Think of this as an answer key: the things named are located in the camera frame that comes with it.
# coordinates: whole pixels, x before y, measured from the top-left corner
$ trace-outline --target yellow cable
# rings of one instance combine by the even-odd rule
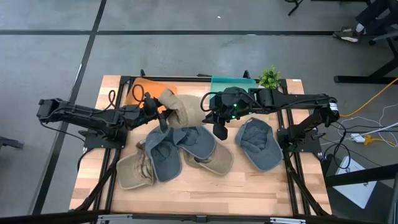
[[[364,138],[365,138],[365,142],[363,144],[365,146],[367,146],[369,143],[371,143],[373,141],[384,141],[386,143],[389,143],[389,144],[393,145],[394,147],[397,146],[397,144],[395,144],[393,142],[390,142],[390,141],[387,141],[387,140],[384,140],[384,139],[372,138],[372,136],[370,134],[365,135]]]
[[[397,146],[395,143],[393,143],[393,142],[391,142],[391,141],[388,141],[388,140],[375,139],[375,138],[372,138],[372,140],[373,140],[373,141],[384,141],[384,142],[390,143],[390,144],[393,145],[393,146]]]
[[[382,92],[384,92],[384,90],[386,90],[387,88],[389,88],[394,82],[396,82],[398,80],[398,78],[396,78],[394,81],[390,82],[390,84],[388,84],[386,87],[384,87],[378,94],[374,95],[374,97],[372,97],[370,100],[368,100],[368,102],[366,102],[364,105],[362,105],[360,108],[358,108],[356,111],[347,114],[347,115],[343,115],[341,114],[341,117],[349,117],[352,116],[354,114],[356,114],[358,111],[360,111],[362,108],[364,108],[366,105],[368,105],[373,99],[375,99],[376,97],[378,97]]]

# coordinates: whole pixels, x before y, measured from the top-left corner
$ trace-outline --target gray baseball cap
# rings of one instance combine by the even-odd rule
[[[173,143],[173,128],[162,132],[159,127],[146,137],[145,151],[152,161],[154,173],[160,182],[176,178],[181,173],[182,164],[178,147]]]
[[[260,119],[246,121],[236,134],[235,142],[259,170],[271,170],[282,160],[282,149],[274,139],[272,127]]]
[[[199,159],[207,159],[216,148],[216,139],[203,126],[174,129],[173,142]]]

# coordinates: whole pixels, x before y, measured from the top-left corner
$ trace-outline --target orange cloth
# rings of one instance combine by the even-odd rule
[[[162,82],[155,82],[155,81],[150,81],[148,79],[145,78],[136,78],[134,80],[134,83],[132,84],[132,86],[134,87],[134,85],[140,84],[142,85],[142,87],[144,87],[144,93],[149,93],[151,97],[155,97],[158,98],[161,96],[161,94],[163,93],[163,91],[168,88],[169,90],[171,90],[174,94],[177,94],[177,88],[175,86],[172,85],[166,85]],[[125,101],[125,105],[136,105],[138,104],[138,102],[134,99],[134,97],[132,96],[132,88],[129,92],[129,94],[127,94],[126,97],[126,101]],[[142,90],[139,86],[135,87],[134,89],[134,96],[136,97],[137,100],[140,100],[142,98]],[[164,106],[161,106],[159,108],[159,112],[166,110],[166,108]]]

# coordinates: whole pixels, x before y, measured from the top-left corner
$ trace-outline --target person's leg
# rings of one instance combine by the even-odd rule
[[[376,20],[388,8],[387,0],[376,0],[364,11],[362,11],[356,20],[359,24],[356,27],[343,27],[340,31],[334,32],[333,36],[340,40],[347,40],[350,42],[358,42],[359,37],[364,30],[368,30],[367,26]],[[378,29],[379,24],[375,24],[375,29]]]
[[[376,19],[368,26],[366,26],[366,34],[368,35],[382,35],[385,34],[385,27],[396,24],[396,18],[390,13],[382,19]]]
[[[375,21],[380,14],[388,8],[387,0],[376,0],[365,10],[363,10],[355,19],[364,27]]]

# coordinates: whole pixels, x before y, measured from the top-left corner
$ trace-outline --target beige baseball cap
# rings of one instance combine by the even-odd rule
[[[117,164],[120,188],[135,189],[155,183],[154,170],[145,151],[139,149],[136,154],[122,158]]]
[[[194,168],[205,168],[218,175],[226,175],[232,167],[234,156],[223,145],[217,143],[212,155],[207,159],[198,159],[189,152],[184,151],[185,162]]]
[[[174,95],[169,89],[165,89],[159,97],[167,109],[173,112],[167,118],[172,128],[186,128],[203,125],[206,114],[200,108],[200,98],[192,95]]]

